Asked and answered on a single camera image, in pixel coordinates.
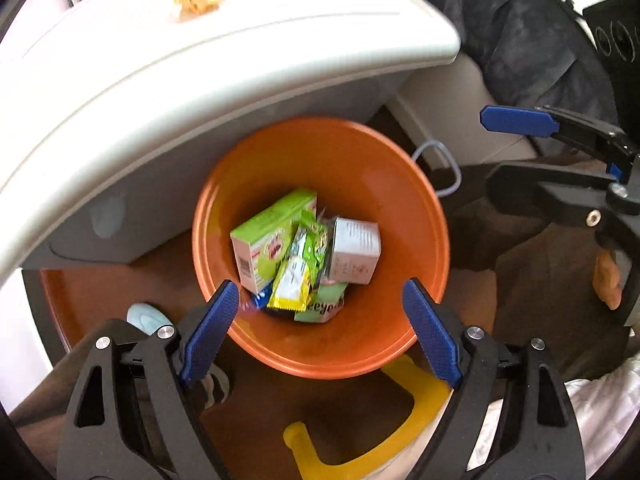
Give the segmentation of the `person's right hand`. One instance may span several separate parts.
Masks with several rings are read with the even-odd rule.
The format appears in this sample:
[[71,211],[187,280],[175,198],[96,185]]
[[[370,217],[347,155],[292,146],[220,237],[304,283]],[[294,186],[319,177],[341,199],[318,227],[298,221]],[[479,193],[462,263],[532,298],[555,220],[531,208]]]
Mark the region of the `person's right hand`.
[[610,310],[620,307],[623,295],[623,289],[620,287],[620,270],[614,254],[608,249],[601,249],[597,255],[592,286],[598,298]]

